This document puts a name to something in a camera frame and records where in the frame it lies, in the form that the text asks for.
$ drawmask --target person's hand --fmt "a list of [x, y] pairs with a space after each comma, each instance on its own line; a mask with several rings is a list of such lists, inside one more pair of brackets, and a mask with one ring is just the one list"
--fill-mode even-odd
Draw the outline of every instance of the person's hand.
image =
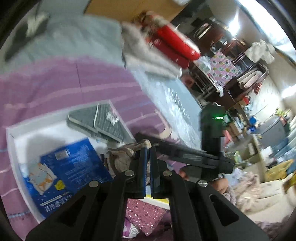
[[[183, 171], [180, 170], [179, 171], [179, 175], [184, 179], [188, 181], [188, 176], [187, 174]], [[220, 192], [221, 194], [225, 193], [227, 187], [228, 187], [228, 180], [226, 178], [219, 178], [215, 181], [211, 181], [210, 184], [212, 185], [212, 187], [217, 190], [218, 192]]]

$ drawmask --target purple striped fabric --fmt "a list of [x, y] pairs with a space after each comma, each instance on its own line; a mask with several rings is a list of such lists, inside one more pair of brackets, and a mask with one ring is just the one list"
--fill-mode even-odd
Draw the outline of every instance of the purple striped fabric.
[[124, 68], [88, 57], [54, 58], [0, 76], [0, 195], [20, 238], [37, 225], [15, 182], [5, 128], [58, 109], [110, 99], [130, 131], [161, 133], [155, 105]]

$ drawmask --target brown wooden panel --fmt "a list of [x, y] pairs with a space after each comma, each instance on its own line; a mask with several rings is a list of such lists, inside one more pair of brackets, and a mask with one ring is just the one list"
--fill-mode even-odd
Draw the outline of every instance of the brown wooden panel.
[[143, 10], [151, 10], [171, 21], [184, 7], [172, 0], [92, 0], [86, 13], [130, 22]]

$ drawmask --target silver screw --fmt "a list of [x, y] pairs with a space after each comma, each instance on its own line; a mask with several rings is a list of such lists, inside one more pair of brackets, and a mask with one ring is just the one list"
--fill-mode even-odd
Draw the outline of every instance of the silver screw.
[[91, 182], [89, 183], [89, 186], [90, 186], [91, 188], [96, 188], [98, 185], [99, 185], [99, 182], [96, 181], [96, 180], [93, 180], [93, 181], [91, 181]]
[[132, 170], [127, 170], [124, 174], [128, 177], [132, 177], [135, 173]]
[[164, 175], [165, 177], [170, 177], [170, 176], [172, 175], [172, 172], [166, 170], [166, 171], [163, 172], [163, 175]]
[[203, 187], [203, 188], [205, 188], [207, 186], [207, 181], [205, 181], [205, 180], [199, 180], [198, 181], [198, 185], [201, 186], [201, 187]]

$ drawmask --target blue packaging bag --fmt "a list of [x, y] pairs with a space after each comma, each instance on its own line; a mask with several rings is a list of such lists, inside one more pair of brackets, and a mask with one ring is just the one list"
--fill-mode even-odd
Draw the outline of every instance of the blue packaging bag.
[[59, 148], [21, 167], [26, 186], [46, 218], [92, 180], [112, 177], [88, 138]]

